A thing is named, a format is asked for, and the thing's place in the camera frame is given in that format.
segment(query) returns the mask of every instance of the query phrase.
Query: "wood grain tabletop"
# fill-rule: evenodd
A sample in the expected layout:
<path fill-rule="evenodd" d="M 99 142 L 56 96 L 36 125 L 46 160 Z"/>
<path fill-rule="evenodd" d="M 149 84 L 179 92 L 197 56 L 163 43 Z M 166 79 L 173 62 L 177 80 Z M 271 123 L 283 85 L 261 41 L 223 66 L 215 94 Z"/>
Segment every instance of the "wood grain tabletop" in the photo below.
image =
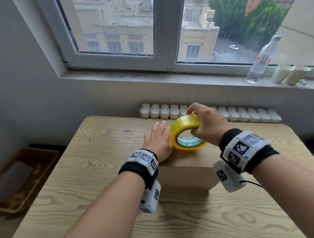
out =
<path fill-rule="evenodd" d="M 60 238 L 116 178 L 125 159 L 143 143 L 156 120 L 87 117 L 40 191 L 13 238 Z M 169 126 L 173 121 L 167 120 Z M 269 140 L 274 149 L 308 168 L 314 159 L 283 124 L 235 123 Z M 249 175 L 246 179 L 255 181 Z M 228 193 L 221 183 L 210 191 L 160 193 L 157 211 L 139 214 L 133 238 L 304 237 L 260 187 L 248 184 Z"/>

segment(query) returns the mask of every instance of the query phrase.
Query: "paper cup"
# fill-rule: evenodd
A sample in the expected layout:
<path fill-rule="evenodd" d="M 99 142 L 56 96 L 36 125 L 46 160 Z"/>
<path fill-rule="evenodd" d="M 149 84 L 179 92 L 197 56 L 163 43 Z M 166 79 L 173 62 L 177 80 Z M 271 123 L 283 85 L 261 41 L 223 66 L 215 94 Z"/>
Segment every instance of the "paper cup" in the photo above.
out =
<path fill-rule="evenodd" d="M 274 83 L 281 83 L 291 72 L 293 71 L 293 67 L 287 64 L 278 65 L 275 73 L 273 74 L 271 81 Z"/>
<path fill-rule="evenodd" d="M 311 71 L 311 68 L 305 66 L 305 65 L 299 65 L 296 64 L 293 66 L 293 71 L 291 74 L 289 74 L 284 80 L 283 83 L 286 83 L 288 85 L 295 85 L 297 82 L 299 82 L 301 79 L 303 79 L 308 72 Z"/>

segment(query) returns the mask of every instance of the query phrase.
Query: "plastic water bottle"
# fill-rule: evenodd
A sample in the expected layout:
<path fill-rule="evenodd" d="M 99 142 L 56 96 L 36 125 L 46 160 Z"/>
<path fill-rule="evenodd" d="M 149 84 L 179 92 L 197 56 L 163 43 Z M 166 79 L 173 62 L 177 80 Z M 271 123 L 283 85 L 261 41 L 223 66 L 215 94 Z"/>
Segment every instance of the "plastic water bottle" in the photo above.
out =
<path fill-rule="evenodd" d="M 261 49 L 258 57 L 253 63 L 252 68 L 246 76 L 246 80 L 248 82 L 256 83 L 261 78 L 262 74 L 276 53 L 280 39 L 281 36 L 279 35 L 273 36 L 271 41 Z"/>

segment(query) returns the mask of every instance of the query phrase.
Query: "green foliage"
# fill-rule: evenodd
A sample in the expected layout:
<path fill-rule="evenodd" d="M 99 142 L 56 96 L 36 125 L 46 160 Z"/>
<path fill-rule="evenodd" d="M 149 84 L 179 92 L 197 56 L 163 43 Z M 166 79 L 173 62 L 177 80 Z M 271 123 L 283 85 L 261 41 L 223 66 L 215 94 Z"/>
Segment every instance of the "green foliage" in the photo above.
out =
<path fill-rule="evenodd" d="M 214 22 L 220 36 L 226 34 L 259 51 L 276 34 L 288 10 L 276 0 L 262 0 L 245 17 L 246 4 L 247 0 L 211 0 L 209 6 L 216 10 Z"/>
<path fill-rule="evenodd" d="M 252 9 L 242 25 L 243 43 L 246 48 L 259 51 L 276 34 L 288 11 L 275 0 L 262 0 Z"/>

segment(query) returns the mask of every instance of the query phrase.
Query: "black cable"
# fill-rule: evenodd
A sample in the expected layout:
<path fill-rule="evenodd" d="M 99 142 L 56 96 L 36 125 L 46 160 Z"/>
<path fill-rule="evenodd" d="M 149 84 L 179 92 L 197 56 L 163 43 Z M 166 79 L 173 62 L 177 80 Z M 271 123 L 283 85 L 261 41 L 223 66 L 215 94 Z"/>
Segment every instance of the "black cable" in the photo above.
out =
<path fill-rule="evenodd" d="M 252 184 L 255 184 L 255 185 L 259 186 L 259 187 L 262 187 L 262 186 L 261 186 L 260 184 L 258 184 L 258 183 L 254 183 L 254 182 L 247 181 L 247 180 L 241 180 L 241 181 L 239 181 L 239 183 L 252 183 Z"/>

